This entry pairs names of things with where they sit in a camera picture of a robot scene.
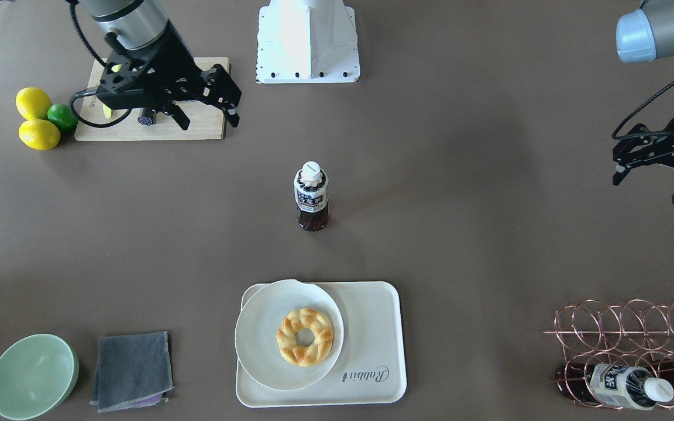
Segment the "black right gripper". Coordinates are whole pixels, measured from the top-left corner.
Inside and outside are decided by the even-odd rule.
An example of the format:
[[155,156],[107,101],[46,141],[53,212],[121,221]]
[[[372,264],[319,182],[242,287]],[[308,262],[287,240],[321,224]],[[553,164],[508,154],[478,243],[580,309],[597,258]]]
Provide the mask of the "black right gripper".
[[242,91],[222,64],[203,69],[168,23],[161,35],[138,50],[127,50],[116,31],[105,35],[113,51],[101,75],[97,98],[111,109],[160,108],[182,130],[190,119],[169,101],[197,101],[221,110],[232,127],[238,127]]

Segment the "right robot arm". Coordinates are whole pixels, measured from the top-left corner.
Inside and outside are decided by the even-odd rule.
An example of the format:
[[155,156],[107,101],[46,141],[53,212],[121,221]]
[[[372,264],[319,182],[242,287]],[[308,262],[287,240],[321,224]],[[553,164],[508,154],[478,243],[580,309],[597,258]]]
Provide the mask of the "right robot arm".
[[96,96],[105,106],[130,112],[149,109],[172,117],[182,130],[190,120],[182,101],[199,101],[220,109],[232,127],[241,91],[225,67],[197,66],[176,28],[157,1],[84,1],[85,10],[102,27],[112,53],[104,62],[99,85],[73,94]]

